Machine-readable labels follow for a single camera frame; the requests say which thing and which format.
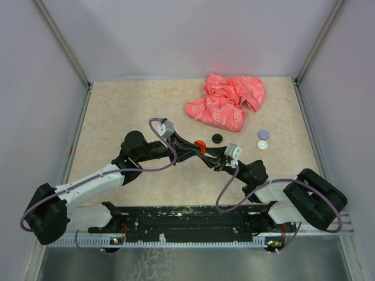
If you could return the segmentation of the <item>orange earbud charging case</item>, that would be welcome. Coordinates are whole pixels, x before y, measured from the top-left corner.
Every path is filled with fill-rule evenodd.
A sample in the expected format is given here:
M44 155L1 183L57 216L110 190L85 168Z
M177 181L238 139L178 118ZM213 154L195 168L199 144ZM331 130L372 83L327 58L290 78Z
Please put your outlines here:
M194 144L200 148L200 152L201 152L202 155L204 155L206 153L207 146L206 146L206 143L204 141L196 140L196 141L194 141Z

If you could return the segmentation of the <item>white earbud charging case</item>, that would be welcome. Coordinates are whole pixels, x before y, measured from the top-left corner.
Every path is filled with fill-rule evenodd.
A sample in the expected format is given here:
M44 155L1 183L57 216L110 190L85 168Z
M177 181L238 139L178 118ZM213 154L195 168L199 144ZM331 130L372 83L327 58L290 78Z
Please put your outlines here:
M268 149L268 143L266 140L259 140L257 142L257 149L259 150L267 150Z

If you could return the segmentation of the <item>purple earbud charging case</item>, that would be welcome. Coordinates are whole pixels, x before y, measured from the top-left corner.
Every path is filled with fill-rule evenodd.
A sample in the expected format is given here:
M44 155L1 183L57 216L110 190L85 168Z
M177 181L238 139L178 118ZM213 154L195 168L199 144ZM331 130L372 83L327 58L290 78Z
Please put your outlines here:
M261 139L261 140L268 140L270 138L270 133L267 131L267 130L260 130L258 132L258 137Z

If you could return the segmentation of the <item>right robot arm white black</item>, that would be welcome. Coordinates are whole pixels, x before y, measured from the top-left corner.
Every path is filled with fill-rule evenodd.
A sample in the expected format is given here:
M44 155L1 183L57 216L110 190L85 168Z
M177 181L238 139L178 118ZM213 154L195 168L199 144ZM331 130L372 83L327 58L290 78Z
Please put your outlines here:
M245 200L270 203L262 216L263 227L276 231L286 222L305 222L314 228L336 234L343 228L341 211L347 205L346 196L311 169L303 169L293 179L270 180L262 160L250 164L240 161L242 150L229 144L221 148L205 148L200 157L217 172L227 172L231 179L219 193L215 207L221 213L233 211L244 202L223 208L220 200L234 179L245 183Z

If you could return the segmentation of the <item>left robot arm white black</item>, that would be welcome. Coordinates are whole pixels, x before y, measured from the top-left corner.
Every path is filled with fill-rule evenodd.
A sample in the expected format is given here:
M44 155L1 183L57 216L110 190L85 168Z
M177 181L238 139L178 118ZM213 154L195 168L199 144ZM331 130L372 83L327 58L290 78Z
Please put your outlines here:
M131 131L121 144L119 155L99 171L71 183L39 186L20 221L24 231L35 235L41 245L57 241L67 231L91 228L118 231L122 218L114 205L101 203L93 208L83 203L100 194L134 181L145 169L141 162L168 158L166 166L148 169L160 172L192 156L203 156L206 148L190 143L175 132L157 132L157 141L147 142L140 131Z

